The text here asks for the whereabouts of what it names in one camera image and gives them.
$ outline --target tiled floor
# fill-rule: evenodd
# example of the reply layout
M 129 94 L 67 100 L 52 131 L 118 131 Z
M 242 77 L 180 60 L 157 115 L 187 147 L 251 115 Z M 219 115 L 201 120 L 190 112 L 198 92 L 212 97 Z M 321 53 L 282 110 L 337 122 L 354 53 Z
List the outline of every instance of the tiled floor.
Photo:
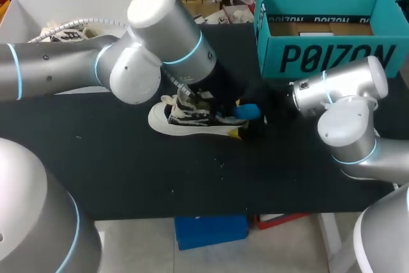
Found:
M 357 214 L 340 214 L 341 236 Z M 97 222 L 104 232 L 101 273 L 327 273 L 315 215 L 269 230 L 251 229 L 245 240 L 179 251 L 173 219 Z

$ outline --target blue object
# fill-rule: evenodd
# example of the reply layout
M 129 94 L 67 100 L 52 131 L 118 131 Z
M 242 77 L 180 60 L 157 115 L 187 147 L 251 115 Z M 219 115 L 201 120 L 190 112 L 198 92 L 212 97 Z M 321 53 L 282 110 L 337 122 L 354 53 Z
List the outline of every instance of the blue object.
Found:
M 286 22 L 369 24 L 373 35 L 270 34 Z M 254 32 L 263 78 L 308 78 L 369 55 L 393 78 L 409 50 L 409 24 L 395 0 L 257 0 Z
M 244 215 L 175 217 L 174 228 L 181 251 L 244 239 L 249 232 L 249 224 Z
M 247 104 L 237 106 L 233 114 L 239 120 L 256 120 L 260 118 L 261 111 L 256 104 Z

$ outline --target robotic arm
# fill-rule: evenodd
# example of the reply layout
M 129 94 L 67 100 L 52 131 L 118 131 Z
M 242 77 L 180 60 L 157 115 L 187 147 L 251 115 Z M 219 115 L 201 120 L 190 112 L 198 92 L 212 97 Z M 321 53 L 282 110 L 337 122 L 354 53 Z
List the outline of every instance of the robotic arm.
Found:
M 404 184 L 409 182 L 409 142 L 380 138 L 374 130 L 373 111 L 387 94 L 385 72 L 373 56 L 293 85 L 298 111 L 321 116 L 318 133 L 342 172 Z
M 189 86 L 185 91 L 234 106 L 239 91 L 180 0 L 133 0 L 128 21 L 119 39 L 0 45 L 0 99 L 104 86 L 120 100 L 140 104 L 157 91 L 162 66 Z

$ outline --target blue led ring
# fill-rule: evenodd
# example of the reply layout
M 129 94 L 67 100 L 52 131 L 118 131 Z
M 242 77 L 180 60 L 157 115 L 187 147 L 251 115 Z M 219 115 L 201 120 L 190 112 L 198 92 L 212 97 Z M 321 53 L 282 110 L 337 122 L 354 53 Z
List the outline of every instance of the blue led ring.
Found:
M 182 61 L 185 61 L 187 58 L 189 58 L 191 55 L 193 55 L 193 53 L 196 51 L 197 48 L 199 48 L 199 45 L 202 42 L 202 39 L 203 39 L 203 34 L 202 34 L 202 31 L 200 31 L 200 39 L 199 39 L 198 43 L 196 44 L 196 46 L 192 49 L 192 51 L 190 53 L 188 53 L 183 58 L 180 58 L 179 60 L 171 61 L 171 62 L 163 62 L 163 64 L 171 65 L 171 64 L 177 64 L 177 63 L 180 63 Z
M 77 245 L 78 236 L 79 236 L 79 211 L 78 211 L 78 206 L 77 206 L 74 198 L 71 196 L 71 194 L 68 193 L 68 195 L 72 199 L 72 203 L 74 204 L 74 207 L 75 207 L 75 213 L 77 214 L 77 227 L 75 228 L 74 240 L 72 240 L 70 250 L 68 251 L 68 254 L 65 256 L 64 261 L 61 263 L 61 265 L 57 269 L 56 273 L 62 273 L 62 271 L 64 270 L 66 264 L 70 261 L 70 258 L 72 256 L 72 254 L 74 253 L 75 246 Z
M 327 88 L 327 71 L 326 70 L 324 70 L 322 72 L 322 81 L 324 82 L 324 88 L 325 88 L 325 93 L 327 94 L 328 102 L 330 104 L 333 104 L 333 101 L 332 101 L 331 96 L 330 96 L 330 92 L 329 92 L 329 90 Z
M 21 77 L 19 57 L 17 57 L 17 53 L 15 52 L 14 46 L 12 44 L 7 44 L 7 46 L 10 48 L 10 51 L 13 54 L 15 68 L 17 69 L 17 86 L 19 87 L 17 92 L 17 100 L 20 100 L 23 96 L 23 80 Z
M 360 163 L 364 162 L 365 160 L 367 160 L 367 159 L 373 154 L 373 152 L 375 151 L 375 148 L 376 148 L 376 139 L 375 139 L 375 145 L 373 146 L 373 149 L 371 150 L 371 152 L 369 153 L 369 155 L 366 156 L 365 158 L 360 159 L 360 160 L 355 161 L 355 162 L 342 162 L 342 161 L 337 160 L 334 156 L 332 156 L 332 158 L 334 158 L 334 160 L 335 160 L 336 162 L 338 162 L 338 163 L 346 164 L 346 165 L 349 165 L 349 166 L 350 166 L 350 165 L 353 165 L 353 164 L 360 164 Z
M 102 55 L 104 54 L 104 52 L 107 51 L 107 49 L 108 49 L 109 47 L 111 47 L 111 46 L 112 46 L 112 44 L 110 44 L 110 45 L 108 45 L 108 46 L 105 46 L 103 49 L 101 49 L 101 51 L 99 52 L 99 54 L 96 56 L 96 59 L 95 59 L 95 64 L 94 64 L 95 77 L 96 77 L 96 79 L 98 80 L 98 82 L 99 82 L 99 84 L 100 84 L 101 86 L 103 86 L 103 84 L 101 83 L 100 79 L 98 78 L 98 71 L 97 71 L 98 61 L 100 61 L 100 58 L 102 57 Z

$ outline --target black and white sneaker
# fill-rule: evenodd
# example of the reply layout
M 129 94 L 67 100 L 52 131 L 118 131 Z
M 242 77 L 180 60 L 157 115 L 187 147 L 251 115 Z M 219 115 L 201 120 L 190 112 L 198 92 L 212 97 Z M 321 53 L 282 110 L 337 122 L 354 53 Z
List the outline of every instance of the black and white sneaker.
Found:
M 238 129 L 247 120 L 238 120 L 234 116 L 221 116 L 210 112 L 207 102 L 195 103 L 182 91 L 173 97 L 164 95 L 162 101 L 154 105 L 149 112 L 148 122 L 152 129 L 170 136 L 188 136 L 191 134 L 238 135 Z

